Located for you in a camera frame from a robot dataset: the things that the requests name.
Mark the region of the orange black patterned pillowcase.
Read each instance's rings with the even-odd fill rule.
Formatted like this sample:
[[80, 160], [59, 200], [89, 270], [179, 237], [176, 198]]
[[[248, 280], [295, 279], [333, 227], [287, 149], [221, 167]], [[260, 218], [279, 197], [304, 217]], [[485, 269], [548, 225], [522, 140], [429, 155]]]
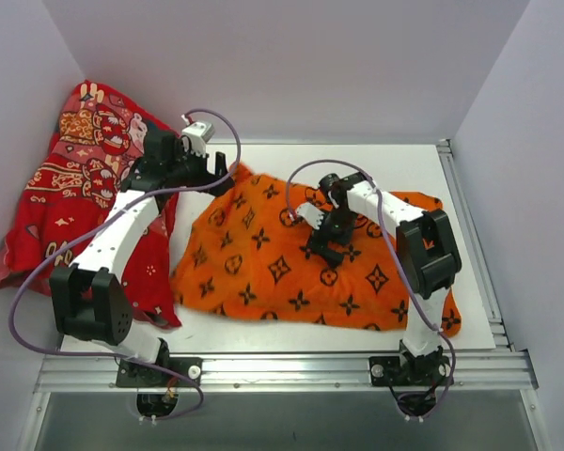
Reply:
[[[182, 305], [241, 320], [297, 321], [373, 331], [406, 330], [410, 297], [379, 227], [359, 216], [344, 255], [330, 268], [307, 256], [311, 226], [294, 211], [305, 202], [329, 210], [319, 188], [287, 183], [239, 166], [235, 186], [194, 221], [170, 285]], [[442, 210], [420, 193], [390, 193], [423, 210]], [[460, 330], [446, 296], [443, 334]]]

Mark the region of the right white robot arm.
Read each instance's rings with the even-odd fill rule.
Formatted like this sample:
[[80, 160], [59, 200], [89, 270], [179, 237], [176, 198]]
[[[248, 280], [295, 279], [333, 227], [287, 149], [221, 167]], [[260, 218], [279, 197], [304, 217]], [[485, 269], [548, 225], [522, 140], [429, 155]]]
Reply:
[[439, 209], [423, 210], [383, 192], [359, 172], [345, 178], [329, 174], [321, 179], [319, 190], [331, 209], [305, 202], [294, 211], [312, 228], [307, 247], [335, 268], [344, 257], [330, 244], [349, 244], [359, 216], [379, 227], [410, 297], [407, 326], [399, 342], [399, 375], [410, 384], [419, 384], [432, 370], [446, 369], [443, 308], [462, 269], [447, 214]]

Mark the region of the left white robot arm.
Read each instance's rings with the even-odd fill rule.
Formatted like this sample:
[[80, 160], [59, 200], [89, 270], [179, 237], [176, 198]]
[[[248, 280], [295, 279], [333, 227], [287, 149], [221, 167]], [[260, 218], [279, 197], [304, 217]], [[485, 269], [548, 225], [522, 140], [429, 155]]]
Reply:
[[150, 386], [168, 381], [171, 363], [162, 357], [164, 341], [134, 325], [122, 275], [176, 189], [218, 196], [232, 187], [223, 153], [215, 156], [215, 170], [208, 169], [207, 144], [213, 134], [208, 122], [195, 122], [180, 134], [148, 132], [144, 153], [121, 182], [105, 224], [69, 266], [55, 268], [49, 278], [56, 329], [139, 362], [137, 374]]

